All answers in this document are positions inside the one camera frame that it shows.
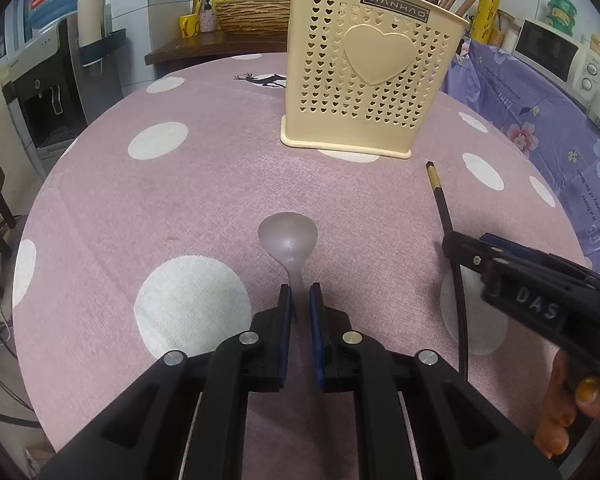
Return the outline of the person's right hand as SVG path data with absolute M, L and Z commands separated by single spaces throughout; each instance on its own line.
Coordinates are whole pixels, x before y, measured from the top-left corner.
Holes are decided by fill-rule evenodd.
M 570 392 L 566 388 L 568 372 L 568 354 L 559 350 L 554 357 L 542 402 L 541 420 L 533 438 L 534 445 L 547 458 L 562 455 L 568 448 L 567 429 L 574 423 L 577 414 L 600 424 L 600 377 L 588 376 Z

